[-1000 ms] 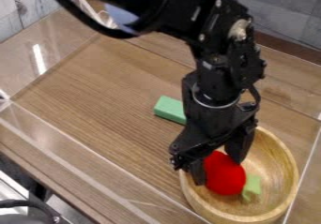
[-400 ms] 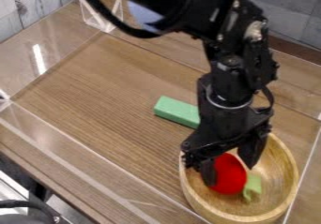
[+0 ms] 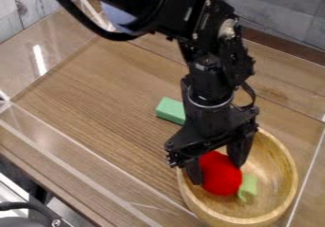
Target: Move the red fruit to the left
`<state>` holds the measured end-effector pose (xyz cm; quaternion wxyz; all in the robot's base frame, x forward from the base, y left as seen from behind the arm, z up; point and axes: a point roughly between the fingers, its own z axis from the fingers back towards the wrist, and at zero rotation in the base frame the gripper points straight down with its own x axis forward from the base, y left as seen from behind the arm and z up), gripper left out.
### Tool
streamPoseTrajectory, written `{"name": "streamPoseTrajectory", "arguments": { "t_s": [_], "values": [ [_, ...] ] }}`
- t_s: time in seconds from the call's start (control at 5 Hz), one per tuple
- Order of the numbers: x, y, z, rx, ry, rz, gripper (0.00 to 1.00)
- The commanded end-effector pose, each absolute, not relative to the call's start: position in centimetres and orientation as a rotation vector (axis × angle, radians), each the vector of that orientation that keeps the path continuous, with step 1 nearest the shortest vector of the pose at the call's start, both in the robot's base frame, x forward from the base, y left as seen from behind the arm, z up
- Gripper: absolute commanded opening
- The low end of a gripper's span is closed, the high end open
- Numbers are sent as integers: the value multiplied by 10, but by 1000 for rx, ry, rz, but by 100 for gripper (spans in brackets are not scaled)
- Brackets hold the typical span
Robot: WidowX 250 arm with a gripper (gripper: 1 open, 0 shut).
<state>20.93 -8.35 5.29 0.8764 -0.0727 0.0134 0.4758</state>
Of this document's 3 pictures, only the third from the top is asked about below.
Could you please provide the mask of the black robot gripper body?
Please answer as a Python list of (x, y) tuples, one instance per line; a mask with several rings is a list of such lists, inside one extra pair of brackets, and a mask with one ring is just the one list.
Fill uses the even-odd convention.
[(186, 121), (179, 131), (166, 141), (163, 149), (168, 165), (183, 168), (191, 159), (199, 158), (222, 146), (226, 147), (227, 132), (258, 131), (259, 109), (255, 106), (255, 92), (247, 83), (238, 86), (251, 98), (251, 103), (245, 106), (233, 103), (234, 93), (230, 93), (222, 103), (201, 101), (199, 97), (195, 97), (187, 77), (182, 79), (180, 85)]

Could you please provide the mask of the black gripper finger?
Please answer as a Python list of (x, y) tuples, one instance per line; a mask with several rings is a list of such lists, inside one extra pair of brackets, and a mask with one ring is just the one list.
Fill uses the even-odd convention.
[(247, 160), (251, 150), (254, 136), (257, 130), (230, 131), (226, 133), (229, 140), (226, 142), (226, 153), (237, 168), (239, 168)]
[(199, 165), (199, 159), (191, 159), (186, 164), (187, 176), (194, 185), (203, 183), (203, 173)]

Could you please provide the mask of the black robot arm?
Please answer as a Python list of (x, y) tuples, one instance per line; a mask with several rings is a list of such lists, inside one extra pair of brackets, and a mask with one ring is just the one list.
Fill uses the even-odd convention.
[(130, 41), (160, 33), (176, 41), (187, 63), (182, 78), (184, 124), (164, 143), (167, 161), (187, 170), (191, 183), (203, 183), (202, 156), (226, 148), (233, 164), (247, 159), (258, 131), (259, 108), (234, 104), (235, 91), (255, 92), (246, 83), (255, 61), (242, 42), (242, 28), (223, 0), (99, 0), (115, 32), (98, 26), (71, 0), (56, 0), (73, 18), (99, 36)]

